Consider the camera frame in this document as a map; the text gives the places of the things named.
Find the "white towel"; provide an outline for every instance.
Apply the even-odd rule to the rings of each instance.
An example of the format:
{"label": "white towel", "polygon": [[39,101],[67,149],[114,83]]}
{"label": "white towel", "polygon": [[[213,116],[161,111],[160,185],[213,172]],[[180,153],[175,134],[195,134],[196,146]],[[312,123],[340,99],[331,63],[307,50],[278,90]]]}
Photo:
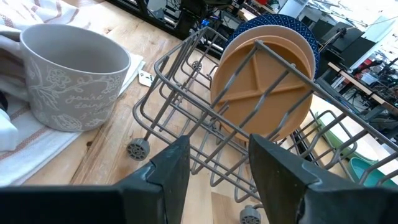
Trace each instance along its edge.
{"label": "white towel", "polygon": [[[22,61],[15,57],[20,53],[19,45],[11,41],[19,41],[22,30],[43,22],[89,28],[85,17],[78,8],[58,0],[0,0],[0,82],[7,79],[24,87]],[[120,94],[143,66],[143,58],[131,54],[131,67]],[[81,134],[50,129],[34,118],[28,103],[7,99],[7,113],[19,130],[19,140],[15,151],[0,152],[0,186],[23,183]]]}

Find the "gray wire rack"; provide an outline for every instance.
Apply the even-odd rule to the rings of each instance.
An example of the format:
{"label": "gray wire rack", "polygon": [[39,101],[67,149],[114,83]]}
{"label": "gray wire rack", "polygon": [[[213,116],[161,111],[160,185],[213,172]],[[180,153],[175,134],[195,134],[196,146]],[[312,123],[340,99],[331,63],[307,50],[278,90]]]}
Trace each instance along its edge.
{"label": "gray wire rack", "polygon": [[[343,113],[337,116],[331,111],[325,111],[318,116],[315,116],[311,111],[313,121],[307,124],[304,128],[298,129],[295,133],[292,133],[283,140],[275,142],[275,144],[284,146],[284,143],[293,139],[293,141],[290,141],[288,146],[285,148],[291,151],[292,149],[295,149],[295,151],[292,152],[295,152],[298,154],[298,156],[307,157],[308,155],[312,155],[317,142],[320,139],[323,139],[323,136],[327,131],[329,131],[335,125],[340,125],[344,129],[345,133],[349,136],[349,140],[344,142],[339,147],[333,147],[332,144],[326,140],[330,146],[329,150],[326,153],[315,157],[313,162],[319,161],[327,153],[332,152],[333,158],[324,166],[324,168],[330,169],[334,165],[340,164],[346,175],[351,179],[352,177],[342,161],[350,154],[354,153],[354,151],[357,149],[356,141],[361,139],[363,136],[371,134],[398,152],[398,147],[393,142],[388,140],[381,133],[365,123],[361,118],[345,108],[341,103],[336,101],[320,87],[314,84],[312,80],[309,80],[304,74],[299,72],[293,65],[289,64],[282,57],[277,55],[258,40],[255,41],[254,48],[241,62],[241,64],[238,66],[238,69],[231,74],[231,78],[229,79],[229,82],[225,88],[220,92],[213,102],[210,102],[209,98],[206,96],[208,96],[210,92],[212,76],[219,66],[219,61],[210,57],[208,53],[212,50],[214,43],[218,39],[225,40],[225,38],[219,33],[206,27],[191,35],[189,38],[178,44],[170,52],[156,61],[154,65],[154,70],[156,73],[154,82],[145,96],[134,105],[132,111],[135,120],[146,130],[146,134],[143,138],[133,139],[127,147],[127,151],[133,159],[142,161],[147,157],[149,153],[148,138],[151,135],[163,140],[167,144],[170,144],[175,138],[183,134],[187,134],[192,137],[193,135],[196,135],[199,130],[201,130],[201,143],[197,145],[191,143],[191,173],[193,175],[198,174],[199,171],[205,167],[211,172],[210,185],[212,187],[216,187],[224,181],[227,181],[234,186],[234,199],[236,202],[242,202],[249,197],[260,201],[253,179],[250,175],[248,175],[248,172],[245,172],[248,166],[248,152],[246,145],[245,143],[238,141],[235,138],[235,135],[239,133],[246,138],[249,137],[249,133],[246,133],[243,130],[244,125],[258,112],[258,110],[263,106],[264,100],[267,98],[268,94],[287,75],[295,75],[299,77],[304,84],[310,87],[310,91],[308,91],[308,93],[298,102],[292,102],[292,107],[286,111],[284,118],[279,123],[279,127],[269,135],[265,136],[265,138],[271,141],[277,139],[278,131],[281,129],[281,127],[283,127],[284,123],[289,117],[289,114],[291,114],[291,112],[293,112],[293,110],[298,107],[298,105],[301,104],[307,97],[316,93],[317,95],[329,101]],[[199,43],[204,42],[208,42],[208,44],[210,44],[209,47],[204,52],[197,50],[196,46]],[[215,110],[215,105],[217,105],[220,99],[222,99],[222,97],[231,87],[235,78],[239,75],[239,72],[243,69],[245,64],[247,64],[250,58],[260,50],[266,52],[276,59],[286,68],[286,71],[280,74],[280,77],[276,80],[276,82],[273,83],[262,94],[260,100],[257,102],[256,107],[249,114],[249,116],[247,116],[241,124],[233,124],[223,117],[223,113],[228,110],[228,102],[225,102],[217,111]],[[211,68],[203,66],[204,61],[211,62],[213,66]],[[151,95],[157,94],[155,90],[159,91],[160,96],[164,98],[165,101],[159,111],[154,111],[153,108],[147,111],[146,105],[153,103],[149,100]],[[180,125],[182,128],[175,128],[175,126],[172,125],[174,122],[180,122],[179,120],[175,120],[174,116],[176,113],[180,115],[179,117],[183,116],[186,118],[186,121]],[[316,123],[316,120],[320,119],[327,113],[331,113],[335,119],[324,128],[320,128]],[[363,131],[360,131],[358,134],[352,136],[341,123],[341,121],[346,117],[350,117],[360,126],[362,126]],[[221,129],[220,123],[228,125],[233,130],[232,133],[226,133],[226,131]],[[308,141],[307,137],[312,133],[316,133],[316,135],[311,141]],[[297,136],[301,136],[301,139],[298,141],[295,140]],[[305,152],[300,153],[298,150],[298,145],[303,141],[308,141],[309,145]],[[348,146],[353,146],[351,147],[350,152],[348,154],[344,154],[344,156],[340,156],[340,152]],[[233,153],[238,154],[238,159],[236,162],[230,164],[230,166],[226,166],[223,163],[223,157],[227,155],[227,150],[229,152],[233,151]],[[363,184],[372,170],[377,169],[397,158],[397,152],[372,165],[363,174],[359,183]],[[390,174],[386,175],[385,178],[378,183],[378,185],[381,185],[387,179],[395,177],[397,174],[398,170],[391,172]],[[260,204],[253,207],[247,206],[240,214],[241,223],[260,223],[260,214],[256,209],[261,207],[262,205]]]}

